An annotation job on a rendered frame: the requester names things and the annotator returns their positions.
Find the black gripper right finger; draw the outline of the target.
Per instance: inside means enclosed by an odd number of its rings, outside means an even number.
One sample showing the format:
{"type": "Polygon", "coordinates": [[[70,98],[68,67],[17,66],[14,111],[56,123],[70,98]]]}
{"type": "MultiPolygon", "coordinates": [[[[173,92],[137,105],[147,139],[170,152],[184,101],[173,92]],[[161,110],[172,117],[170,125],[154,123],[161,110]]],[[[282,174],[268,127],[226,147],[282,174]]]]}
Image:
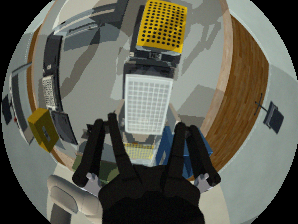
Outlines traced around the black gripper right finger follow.
{"type": "Polygon", "coordinates": [[[166,118],[174,137],[167,162],[169,168],[163,185],[162,195],[166,198],[172,198],[180,192],[184,167],[185,140],[195,179],[194,185],[200,190],[200,194],[219,184],[221,177],[212,165],[198,128],[195,125],[186,126],[179,118],[172,103],[168,104],[166,118]]]}

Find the blue open-top bin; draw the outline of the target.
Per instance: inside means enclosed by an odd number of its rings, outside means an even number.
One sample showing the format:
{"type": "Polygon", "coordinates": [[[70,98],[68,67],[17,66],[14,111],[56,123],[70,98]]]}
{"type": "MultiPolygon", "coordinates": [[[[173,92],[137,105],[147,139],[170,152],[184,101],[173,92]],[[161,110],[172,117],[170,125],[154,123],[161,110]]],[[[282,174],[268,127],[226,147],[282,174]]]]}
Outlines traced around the blue open-top bin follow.
{"type": "MultiPolygon", "coordinates": [[[[199,132],[201,133],[200,129],[199,129],[199,132]]],[[[158,148],[158,151],[157,151],[157,154],[155,157],[156,166],[157,165],[167,165],[169,153],[170,153],[172,142],[173,142],[173,137],[174,137],[174,134],[171,133],[170,127],[165,126],[163,134],[162,134],[162,138],[161,138],[161,141],[159,144],[159,148],[158,148]]],[[[201,133],[201,137],[204,141],[204,144],[205,144],[208,154],[210,156],[213,153],[213,151],[202,133],[201,133]]],[[[192,171],[192,166],[191,166],[191,162],[190,162],[188,148],[186,145],[186,140],[185,140],[185,148],[184,148],[184,157],[183,158],[185,161],[184,161],[184,168],[183,168],[182,176],[184,178],[188,179],[193,175],[193,171],[192,171]]]]}

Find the large grey bench mat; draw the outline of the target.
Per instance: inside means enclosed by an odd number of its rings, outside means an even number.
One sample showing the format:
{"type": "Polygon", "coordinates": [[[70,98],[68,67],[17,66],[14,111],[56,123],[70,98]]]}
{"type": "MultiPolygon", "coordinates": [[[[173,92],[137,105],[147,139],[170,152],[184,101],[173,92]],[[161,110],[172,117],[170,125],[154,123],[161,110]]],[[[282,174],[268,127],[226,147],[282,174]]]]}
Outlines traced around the large grey bench mat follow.
{"type": "MultiPolygon", "coordinates": [[[[62,37],[58,68],[63,111],[78,145],[61,140],[55,148],[76,158],[80,138],[95,120],[108,121],[122,99],[125,63],[174,68],[170,103],[186,126],[201,128],[217,86],[224,46],[223,15],[219,0],[162,0],[187,7],[180,63],[129,57],[130,44],[140,5],[147,0],[128,0],[121,21],[69,38],[62,37]],[[76,153],[75,153],[76,152],[76,153]]],[[[43,91],[43,58],[46,39],[66,0],[50,11],[38,40],[34,62],[34,85],[38,108],[47,109],[43,91]]]]}

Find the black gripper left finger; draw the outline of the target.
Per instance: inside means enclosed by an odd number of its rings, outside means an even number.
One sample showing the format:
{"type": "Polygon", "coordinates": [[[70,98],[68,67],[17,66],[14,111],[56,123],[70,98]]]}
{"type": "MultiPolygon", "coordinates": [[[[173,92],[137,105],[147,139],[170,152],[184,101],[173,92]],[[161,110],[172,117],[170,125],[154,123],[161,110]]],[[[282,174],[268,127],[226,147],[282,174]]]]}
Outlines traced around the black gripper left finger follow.
{"type": "Polygon", "coordinates": [[[81,163],[73,174],[72,181],[85,192],[98,197],[101,189],[101,181],[98,177],[102,149],[105,134],[110,133],[115,160],[126,193],[131,199],[140,199],[144,194],[144,189],[126,153],[119,131],[125,114],[125,99],[121,99],[114,112],[107,115],[108,121],[103,121],[103,119],[95,120],[83,152],[81,163]]]}

